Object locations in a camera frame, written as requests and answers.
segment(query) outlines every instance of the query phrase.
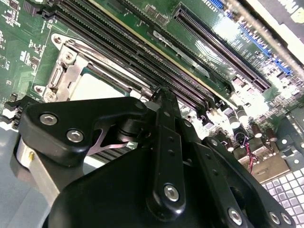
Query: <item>motherboard screw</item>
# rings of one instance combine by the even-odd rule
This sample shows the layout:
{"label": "motherboard screw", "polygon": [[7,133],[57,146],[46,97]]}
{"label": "motherboard screw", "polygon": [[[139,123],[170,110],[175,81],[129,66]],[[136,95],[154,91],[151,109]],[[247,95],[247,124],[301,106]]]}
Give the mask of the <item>motherboard screw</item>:
{"label": "motherboard screw", "polygon": [[43,98],[46,103],[55,102],[57,100],[57,96],[54,92],[47,92]]}
{"label": "motherboard screw", "polygon": [[66,52],[66,53],[63,54],[63,61],[66,64],[72,64],[74,62],[74,60],[75,60],[75,58],[74,58],[72,53]]}

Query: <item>pcie slot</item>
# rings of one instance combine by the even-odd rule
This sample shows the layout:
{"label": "pcie slot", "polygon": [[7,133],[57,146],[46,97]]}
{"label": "pcie slot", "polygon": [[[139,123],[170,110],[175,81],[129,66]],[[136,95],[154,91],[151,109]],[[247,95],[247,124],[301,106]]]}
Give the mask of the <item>pcie slot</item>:
{"label": "pcie slot", "polygon": [[193,91],[189,91],[184,88],[184,84],[181,85],[173,80],[170,80],[170,78],[165,78],[161,76],[156,69],[151,70],[144,64],[140,64],[137,59],[134,59],[131,56],[123,55],[121,50],[116,46],[107,42],[99,34],[93,34],[92,32],[88,31],[81,24],[79,24],[79,22],[76,22],[73,18],[66,15],[66,13],[60,10],[55,10],[52,11],[52,13],[45,12],[43,15],[45,18],[49,18],[51,16],[60,23],[69,27],[72,31],[76,32],[86,41],[91,43],[103,55],[117,63],[119,66],[128,70],[131,74],[134,72],[139,73],[136,76],[138,76],[140,80],[155,86],[168,86],[173,90],[173,92],[176,93],[180,100],[188,104],[190,107],[197,109],[203,105],[204,100],[196,98]]}
{"label": "pcie slot", "polygon": [[188,32],[223,59],[237,74],[251,82],[256,89],[263,92],[271,87],[271,84],[254,67],[185,6],[180,5],[174,18]]}
{"label": "pcie slot", "polygon": [[[186,46],[184,46],[184,44],[180,43],[179,41],[177,41],[172,35],[170,35],[167,31],[165,31],[163,28],[161,28],[160,26],[158,26],[157,24],[155,24],[150,18],[148,18],[145,14],[143,14],[138,8],[136,8],[130,1],[128,0],[117,0],[119,3],[121,3],[124,7],[126,7],[129,11],[131,11],[134,15],[136,15],[138,18],[140,18],[141,20],[143,20],[146,24],[148,24],[149,26],[151,26],[152,28],[157,27],[157,29],[159,31],[161,31],[161,34],[168,39],[173,45],[179,47],[184,53],[187,53],[189,55],[189,57],[191,57],[194,61],[196,61],[197,63],[199,63],[200,65],[202,65],[202,67],[207,67],[206,65],[204,65],[202,62],[200,62],[199,57],[195,55],[195,53],[191,50],[189,50]],[[228,49],[227,51],[229,51],[230,53],[233,53],[233,49]],[[240,69],[242,69],[242,67],[240,68],[236,68],[236,70],[240,73],[241,76],[243,76],[245,79],[247,79],[249,82],[253,82],[253,86],[258,89],[260,92],[265,91],[266,89],[271,87],[271,84],[266,81],[263,76],[260,75],[259,72],[257,72],[253,67],[252,69],[250,69],[249,67],[252,67],[250,64],[248,64],[248,66],[245,65],[246,70],[249,69],[249,71],[251,72],[251,74],[246,73],[244,74],[243,72],[240,71]]]}
{"label": "pcie slot", "polygon": [[[189,76],[187,73],[182,71],[180,68],[178,68],[176,65],[174,65],[171,61],[164,58],[161,54],[159,54],[157,51],[155,51],[150,46],[146,45],[142,40],[140,40],[138,37],[136,37],[134,34],[132,34],[130,31],[128,31],[126,28],[122,27],[120,24],[118,24],[116,21],[114,21],[111,17],[109,17],[107,14],[105,14],[102,10],[98,9],[94,5],[92,5],[89,1],[86,0],[72,0],[77,2],[79,6],[81,5],[85,9],[88,9],[90,13],[94,14],[98,19],[101,19],[105,24],[109,25],[112,29],[118,31],[121,36],[127,38],[132,43],[140,46],[142,48],[142,51],[145,51],[147,54],[151,55],[152,57],[156,58],[156,60],[170,69],[173,73],[178,74],[184,81],[190,83],[191,85],[195,86],[200,92],[203,94],[212,97],[212,94],[206,90],[200,83],[198,83],[194,78]],[[217,74],[214,74],[211,69],[209,69],[212,77],[216,78],[217,80],[221,80],[229,90],[231,90],[230,84],[223,81],[223,78],[221,76],[218,76]]]}

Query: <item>black plastic arm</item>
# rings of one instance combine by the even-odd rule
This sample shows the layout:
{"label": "black plastic arm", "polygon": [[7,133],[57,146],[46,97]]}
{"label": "black plastic arm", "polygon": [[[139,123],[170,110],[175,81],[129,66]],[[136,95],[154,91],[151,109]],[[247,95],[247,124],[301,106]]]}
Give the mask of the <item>black plastic arm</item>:
{"label": "black plastic arm", "polygon": [[[146,112],[146,106],[133,97],[34,104],[23,111],[19,133],[30,148],[61,165],[76,166],[92,146],[94,130],[108,129],[128,118],[140,119]],[[43,114],[52,114],[57,123],[43,124]],[[81,132],[83,140],[68,140],[70,130]]]}

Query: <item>chip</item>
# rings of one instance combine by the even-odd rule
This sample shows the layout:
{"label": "chip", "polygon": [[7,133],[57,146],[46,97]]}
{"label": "chip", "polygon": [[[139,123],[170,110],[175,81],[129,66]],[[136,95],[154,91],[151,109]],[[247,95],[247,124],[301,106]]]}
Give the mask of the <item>chip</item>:
{"label": "chip", "polygon": [[145,8],[144,8],[144,11],[152,18],[155,18],[156,15],[157,15],[157,11],[150,5],[147,5]]}
{"label": "chip", "polygon": [[159,23],[162,26],[166,26],[169,21],[162,14],[158,14],[156,16],[156,22]]}
{"label": "chip", "polygon": [[9,6],[11,6],[15,10],[18,10],[18,8],[19,8],[19,4],[18,3],[14,2],[12,0],[10,0],[9,3],[10,3]]}

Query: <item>gray surface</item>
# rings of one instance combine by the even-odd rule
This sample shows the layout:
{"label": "gray surface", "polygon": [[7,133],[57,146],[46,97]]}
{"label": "gray surface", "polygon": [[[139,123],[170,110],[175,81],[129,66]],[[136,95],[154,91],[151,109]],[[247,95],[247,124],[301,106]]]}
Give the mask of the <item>gray surface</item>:
{"label": "gray surface", "polygon": [[[50,207],[43,195],[10,169],[17,134],[0,128],[0,228],[40,228]],[[84,164],[84,173],[95,168]]]}

